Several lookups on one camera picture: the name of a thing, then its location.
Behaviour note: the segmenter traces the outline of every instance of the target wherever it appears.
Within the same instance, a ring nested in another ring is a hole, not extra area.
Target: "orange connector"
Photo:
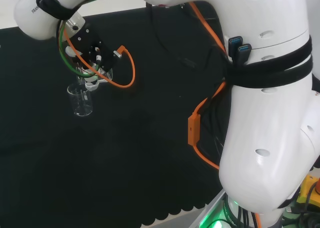
[[[200,140],[201,116],[193,113],[188,119],[188,144],[197,145]]]

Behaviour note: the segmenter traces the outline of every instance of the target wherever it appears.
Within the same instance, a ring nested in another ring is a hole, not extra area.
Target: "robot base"
[[[230,217],[226,218],[224,207],[225,200],[228,201],[228,207],[230,208],[230,212],[234,217],[238,216],[238,205],[230,198],[228,198],[226,192],[222,190],[213,201],[204,208],[203,212],[199,215],[199,217],[191,224],[189,228],[235,228],[235,226],[231,227],[229,224],[223,221],[217,221],[216,223],[210,225],[214,220],[217,219],[225,219],[229,222],[233,222]],[[270,214],[260,214],[261,218],[264,217],[264,221],[266,223],[266,218],[269,219],[269,222],[275,221],[274,225],[269,226],[269,228],[280,228],[282,227],[282,213],[284,209],[278,209]],[[252,216],[249,212],[249,226],[254,227],[254,222]]]

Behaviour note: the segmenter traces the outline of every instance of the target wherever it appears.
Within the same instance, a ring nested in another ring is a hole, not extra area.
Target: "green light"
[[[201,221],[199,227],[201,227],[208,218],[209,218],[209,215],[207,215],[207,216]]]
[[[212,228],[222,228],[222,223],[217,221],[216,223],[212,224]]]

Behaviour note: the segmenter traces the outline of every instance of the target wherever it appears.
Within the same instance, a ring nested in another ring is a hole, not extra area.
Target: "circular hole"
[[[277,92],[276,88],[267,88],[267,89],[262,89],[261,90],[265,94],[274,94]]]
[[[261,156],[263,156],[263,157],[268,157],[268,156],[270,156],[270,152],[267,151],[266,149],[257,149],[255,152],[256,152],[258,155],[261,155]]]
[[[270,59],[274,59],[274,58],[275,58],[274,55],[267,55],[267,56],[261,58],[261,60],[262,60],[262,61],[266,61],[266,60],[270,60]]]
[[[312,129],[312,127],[310,127],[310,126],[308,126],[308,130],[310,131],[310,132],[314,132],[314,129]]]
[[[265,32],[261,33],[261,34],[260,34],[260,38],[261,38],[261,39],[269,39],[269,38],[271,38],[274,34],[275,34],[274,31],[268,30],[268,31],[265,31]]]

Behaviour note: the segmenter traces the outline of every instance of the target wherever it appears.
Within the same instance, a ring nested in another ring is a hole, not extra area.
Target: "white wall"
[[[0,0],[0,29],[16,27],[14,8],[19,0]],[[79,12],[82,16],[111,13],[145,7],[143,0],[98,0],[84,5]]]

